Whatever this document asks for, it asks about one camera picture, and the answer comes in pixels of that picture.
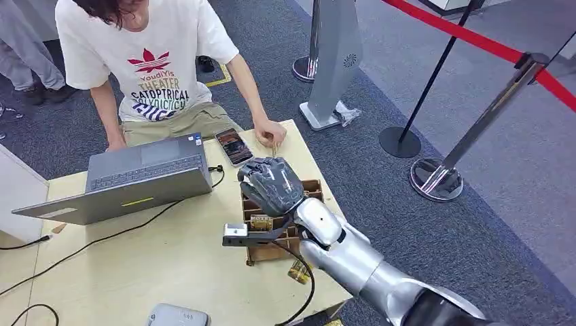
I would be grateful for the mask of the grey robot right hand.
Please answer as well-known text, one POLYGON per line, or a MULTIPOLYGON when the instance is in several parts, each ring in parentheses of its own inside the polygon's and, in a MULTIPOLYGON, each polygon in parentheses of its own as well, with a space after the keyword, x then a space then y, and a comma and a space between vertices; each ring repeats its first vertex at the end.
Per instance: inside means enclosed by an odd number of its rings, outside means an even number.
POLYGON ((264 214, 282 217, 305 199, 300 178, 284 158, 254 158, 237 173, 242 193, 264 214))

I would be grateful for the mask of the person's left hand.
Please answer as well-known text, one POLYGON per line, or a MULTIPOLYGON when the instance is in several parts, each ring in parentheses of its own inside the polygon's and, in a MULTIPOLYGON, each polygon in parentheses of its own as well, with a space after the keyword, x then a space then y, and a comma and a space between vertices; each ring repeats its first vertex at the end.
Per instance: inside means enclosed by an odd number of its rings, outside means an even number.
POLYGON ((256 139, 265 147, 278 148, 285 140, 287 131, 279 124, 268 118, 254 121, 256 139))

